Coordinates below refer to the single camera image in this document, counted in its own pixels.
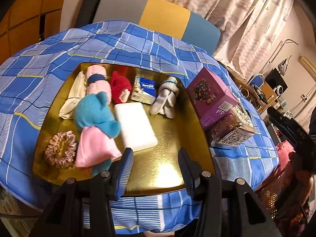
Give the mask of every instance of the curtain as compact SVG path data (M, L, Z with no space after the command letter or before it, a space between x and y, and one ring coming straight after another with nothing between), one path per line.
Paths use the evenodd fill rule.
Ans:
M284 27L293 5L293 0L168 1L201 15L221 31L214 57L245 79L260 70L257 67ZM220 53L238 30L242 31L233 49Z

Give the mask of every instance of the dark blue band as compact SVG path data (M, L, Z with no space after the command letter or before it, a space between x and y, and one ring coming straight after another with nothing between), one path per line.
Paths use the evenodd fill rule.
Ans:
M92 84L92 83L95 83L96 81L99 81L99 80L105 80L105 77L104 75L101 75L101 74L93 74L91 75L87 82L88 82L88 85Z
M176 83L173 82L173 81L163 81L162 84L164 84L164 83L173 83L173 84L176 84Z

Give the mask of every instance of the bottle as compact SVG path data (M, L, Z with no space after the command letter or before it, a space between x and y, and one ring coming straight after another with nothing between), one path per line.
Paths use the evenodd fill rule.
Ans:
M268 104L268 101L267 101L265 95L263 94L263 92L260 90L260 88L254 84L252 84L252 87L255 90L255 92L257 93L259 99L262 100L265 104Z

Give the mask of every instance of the bed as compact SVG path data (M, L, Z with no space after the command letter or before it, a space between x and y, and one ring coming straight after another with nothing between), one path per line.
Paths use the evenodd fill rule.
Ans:
M142 67L178 77L187 86L202 67L216 73L250 112L256 134L232 148L210 147L217 176L244 178L255 190L279 160L255 108L242 97L227 70L204 50L125 21L69 29L31 45L0 66L0 184L27 205L42 210L52 186L32 174L34 148L58 90L81 62ZM180 229L197 218L200 203L186 190L111 203L118 234ZM89 227L88 212L85 214Z

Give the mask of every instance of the white sponge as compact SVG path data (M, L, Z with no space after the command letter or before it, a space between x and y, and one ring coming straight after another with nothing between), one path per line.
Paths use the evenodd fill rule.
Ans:
M158 140L140 102L120 103L114 113L121 124L121 135L125 148L133 151L154 147Z

